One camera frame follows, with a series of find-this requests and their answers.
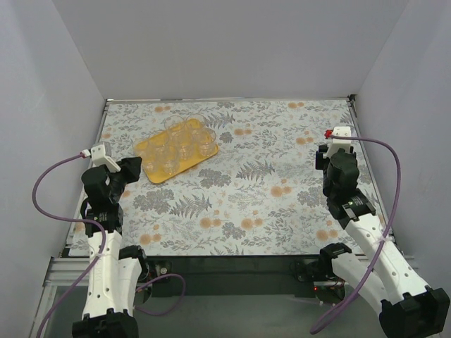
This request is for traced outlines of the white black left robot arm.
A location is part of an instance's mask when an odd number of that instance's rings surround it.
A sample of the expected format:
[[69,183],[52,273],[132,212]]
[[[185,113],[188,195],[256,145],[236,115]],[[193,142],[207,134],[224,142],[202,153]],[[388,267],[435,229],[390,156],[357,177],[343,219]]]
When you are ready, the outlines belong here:
[[123,209],[119,204],[127,184],[140,178],[142,159],[124,158],[118,169],[106,165],[81,177],[85,200],[80,215],[89,246],[88,293],[82,319],[73,323],[73,337],[138,337],[132,314],[135,289],[149,266],[141,246],[121,247]]

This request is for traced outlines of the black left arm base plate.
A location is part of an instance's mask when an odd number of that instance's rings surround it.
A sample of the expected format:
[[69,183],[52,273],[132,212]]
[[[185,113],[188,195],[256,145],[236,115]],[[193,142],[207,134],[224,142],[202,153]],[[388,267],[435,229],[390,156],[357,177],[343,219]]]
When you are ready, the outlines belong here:
[[[150,268],[147,266],[142,268],[137,258],[120,260],[118,281],[121,301],[131,307],[135,299],[135,290],[141,284],[160,276],[160,267],[158,265],[151,266]],[[175,296],[174,285],[174,282],[171,282],[168,278],[164,278],[145,287],[144,293],[152,295],[155,298]]]

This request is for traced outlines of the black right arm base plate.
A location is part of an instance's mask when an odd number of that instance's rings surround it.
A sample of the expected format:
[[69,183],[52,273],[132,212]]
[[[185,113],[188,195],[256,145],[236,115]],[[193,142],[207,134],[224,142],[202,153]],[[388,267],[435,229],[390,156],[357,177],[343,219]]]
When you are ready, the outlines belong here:
[[325,268],[318,258],[295,261],[290,269],[298,282],[311,285],[310,289],[319,301],[332,306],[345,299],[346,282]]

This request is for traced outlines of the clear drinking glass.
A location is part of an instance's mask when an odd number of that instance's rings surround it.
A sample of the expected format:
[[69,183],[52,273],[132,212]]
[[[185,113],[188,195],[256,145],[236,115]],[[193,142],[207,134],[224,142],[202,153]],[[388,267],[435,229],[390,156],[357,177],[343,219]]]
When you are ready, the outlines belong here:
[[152,148],[156,156],[162,156],[171,145],[171,139],[167,132],[156,134],[150,139]]

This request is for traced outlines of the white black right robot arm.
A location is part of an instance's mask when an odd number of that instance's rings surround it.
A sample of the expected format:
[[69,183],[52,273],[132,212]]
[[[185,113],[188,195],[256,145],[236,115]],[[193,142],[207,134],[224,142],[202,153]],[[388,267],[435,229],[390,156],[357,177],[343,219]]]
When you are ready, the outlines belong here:
[[323,173],[323,194],[330,214],[370,262],[364,265],[342,243],[321,250],[325,270],[354,291],[327,311],[311,334],[323,330],[358,296],[372,307],[387,337],[430,337],[442,332],[450,298],[444,289],[434,289],[420,277],[388,238],[376,209],[357,186],[359,169],[352,146],[340,142],[320,145],[315,167]]

